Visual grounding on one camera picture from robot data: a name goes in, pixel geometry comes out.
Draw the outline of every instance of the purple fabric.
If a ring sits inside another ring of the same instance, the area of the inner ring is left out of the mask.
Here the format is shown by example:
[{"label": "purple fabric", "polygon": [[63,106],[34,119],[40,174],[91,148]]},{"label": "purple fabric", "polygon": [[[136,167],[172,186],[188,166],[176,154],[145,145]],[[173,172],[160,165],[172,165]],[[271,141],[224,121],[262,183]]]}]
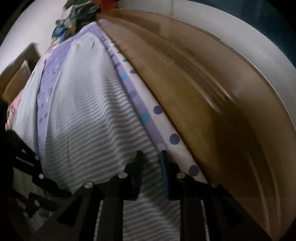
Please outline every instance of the purple fabric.
[{"label": "purple fabric", "polygon": [[37,144],[38,152],[41,157],[43,157],[45,150],[45,138],[48,119],[47,116],[52,92],[57,82],[57,77],[70,50],[72,42],[82,37],[91,28],[96,28],[96,24],[90,24],[88,28],[82,29],[77,35],[59,44],[56,48],[50,50],[52,51],[52,53],[45,63],[40,81],[40,88],[37,95]]},{"label": "purple fabric", "polygon": [[[77,35],[68,39],[67,41],[59,44],[49,57],[48,61],[45,63],[43,75],[40,82],[40,89],[37,95],[37,133],[38,133],[38,152],[41,157],[43,157],[45,150],[45,140],[46,140],[46,128],[47,128],[47,119],[48,111],[51,102],[52,92],[55,87],[57,77],[61,70],[61,67],[67,57],[67,54],[70,50],[71,44],[74,40],[79,39],[85,33],[90,32],[96,35],[105,47],[108,49],[109,44],[106,41],[105,33],[101,31],[100,27],[97,24],[90,24],[91,26],[82,29]],[[162,147],[166,147],[163,138],[157,129],[154,121],[148,113],[148,109],[144,104],[141,97],[137,94],[136,89],[129,79],[126,71],[120,64],[119,60],[115,56],[114,52],[108,49],[108,53],[113,60],[114,67],[120,77],[121,82],[129,96],[136,113],[139,116],[140,121],[142,122],[147,134],[149,135],[152,143],[155,147],[159,144]]]}]

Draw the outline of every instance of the red cloth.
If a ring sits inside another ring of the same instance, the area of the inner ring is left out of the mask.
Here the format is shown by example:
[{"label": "red cloth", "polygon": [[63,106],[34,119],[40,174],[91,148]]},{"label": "red cloth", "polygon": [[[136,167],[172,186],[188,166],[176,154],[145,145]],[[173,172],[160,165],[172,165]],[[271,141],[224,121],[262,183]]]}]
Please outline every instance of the red cloth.
[{"label": "red cloth", "polygon": [[118,7],[118,2],[115,0],[92,0],[93,2],[99,3],[102,12]]}]

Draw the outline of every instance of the wooden furniture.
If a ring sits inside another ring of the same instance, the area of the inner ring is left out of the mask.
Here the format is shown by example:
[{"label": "wooden furniture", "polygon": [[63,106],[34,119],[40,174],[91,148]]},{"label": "wooden furniture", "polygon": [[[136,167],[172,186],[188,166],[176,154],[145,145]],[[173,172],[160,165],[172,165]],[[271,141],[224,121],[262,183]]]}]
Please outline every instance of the wooden furniture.
[{"label": "wooden furniture", "polygon": [[32,72],[40,59],[40,54],[36,49],[35,43],[30,43],[24,51],[0,74],[0,96],[5,91],[13,76],[19,71],[25,60],[28,62],[30,72]]},{"label": "wooden furniture", "polygon": [[195,26],[138,10],[97,17],[207,180],[224,185],[278,240],[296,217],[296,134],[264,76]]}]

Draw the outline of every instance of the pink fabric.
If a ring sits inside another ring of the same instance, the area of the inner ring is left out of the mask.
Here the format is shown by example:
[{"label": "pink fabric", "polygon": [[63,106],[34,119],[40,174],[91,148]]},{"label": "pink fabric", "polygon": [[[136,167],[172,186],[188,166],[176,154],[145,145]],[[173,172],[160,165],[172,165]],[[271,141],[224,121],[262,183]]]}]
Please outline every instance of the pink fabric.
[{"label": "pink fabric", "polygon": [[6,130],[12,129],[15,113],[17,111],[18,104],[19,104],[20,99],[22,97],[22,91],[23,91],[23,89],[20,91],[20,93],[17,95],[17,97],[13,100],[13,102],[11,103],[11,105],[9,106],[9,108],[7,110],[7,122],[5,125]]}]

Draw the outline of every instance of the white wall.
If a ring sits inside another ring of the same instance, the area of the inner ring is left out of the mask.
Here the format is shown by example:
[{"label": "white wall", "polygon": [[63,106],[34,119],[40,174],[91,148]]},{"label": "white wall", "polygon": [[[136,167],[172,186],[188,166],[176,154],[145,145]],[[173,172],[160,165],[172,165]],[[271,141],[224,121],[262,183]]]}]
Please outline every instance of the white wall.
[{"label": "white wall", "polygon": [[55,21],[67,0],[35,0],[17,19],[0,47],[0,73],[35,42],[43,55],[51,44]]}]

